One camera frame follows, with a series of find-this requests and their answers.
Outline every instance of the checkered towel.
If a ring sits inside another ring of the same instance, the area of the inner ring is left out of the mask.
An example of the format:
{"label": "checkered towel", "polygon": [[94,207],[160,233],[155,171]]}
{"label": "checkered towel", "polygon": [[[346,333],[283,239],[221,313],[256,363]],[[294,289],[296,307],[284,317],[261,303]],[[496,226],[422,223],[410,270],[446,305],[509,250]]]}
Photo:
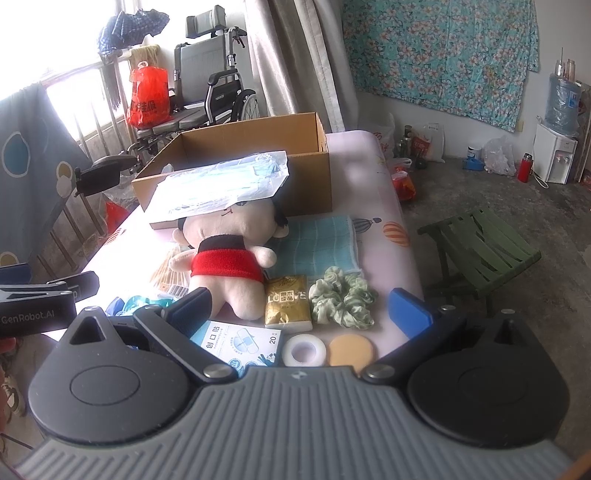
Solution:
{"label": "checkered towel", "polygon": [[146,35],[158,35],[170,20],[157,10],[138,10],[135,15],[120,12],[111,17],[99,36],[99,53],[108,55],[115,50],[139,45]]}
{"label": "checkered towel", "polygon": [[351,218],[290,219],[290,233],[267,243],[277,263],[266,270],[269,278],[306,275],[321,278],[333,265],[343,271],[359,270],[357,244]]}

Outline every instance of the hanging cloth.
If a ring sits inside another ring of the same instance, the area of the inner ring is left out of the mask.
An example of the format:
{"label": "hanging cloth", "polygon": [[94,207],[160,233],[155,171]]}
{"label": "hanging cloth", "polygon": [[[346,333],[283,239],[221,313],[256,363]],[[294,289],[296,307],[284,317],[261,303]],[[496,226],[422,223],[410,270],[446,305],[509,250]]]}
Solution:
{"label": "hanging cloth", "polygon": [[539,71],[533,0],[345,0],[357,90],[515,131]]}

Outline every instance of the plastic bottle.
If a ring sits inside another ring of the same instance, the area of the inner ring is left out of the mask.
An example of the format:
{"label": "plastic bottle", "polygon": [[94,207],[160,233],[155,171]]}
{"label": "plastic bottle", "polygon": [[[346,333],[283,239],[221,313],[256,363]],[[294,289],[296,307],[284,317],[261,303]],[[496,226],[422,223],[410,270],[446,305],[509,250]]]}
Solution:
{"label": "plastic bottle", "polygon": [[565,78],[550,75],[550,94],[544,125],[568,137],[577,131],[582,87]]}

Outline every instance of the blue towel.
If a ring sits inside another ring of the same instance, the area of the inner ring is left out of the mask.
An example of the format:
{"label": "blue towel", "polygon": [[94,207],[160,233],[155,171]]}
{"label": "blue towel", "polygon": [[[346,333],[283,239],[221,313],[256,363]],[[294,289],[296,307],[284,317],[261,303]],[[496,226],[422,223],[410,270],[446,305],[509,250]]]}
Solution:
{"label": "blue towel", "polygon": [[290,219],[290,233],[267,243],[277,254],[277,263],[267,269],[269,278],[306,275],[321,278],[327,268],[359,270],[351,218]]}

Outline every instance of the white curtain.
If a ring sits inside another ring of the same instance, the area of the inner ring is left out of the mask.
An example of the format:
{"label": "white curtain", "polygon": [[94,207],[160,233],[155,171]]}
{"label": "white curtain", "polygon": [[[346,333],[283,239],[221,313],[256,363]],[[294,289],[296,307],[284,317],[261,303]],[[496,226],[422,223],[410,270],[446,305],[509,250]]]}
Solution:
{"label": "white curtain", "polygon": [[256,91],[265,97],[259,100],[262,113],[318,112],[328,132],[357,128],[342,0],[245,0],[245,5]]}

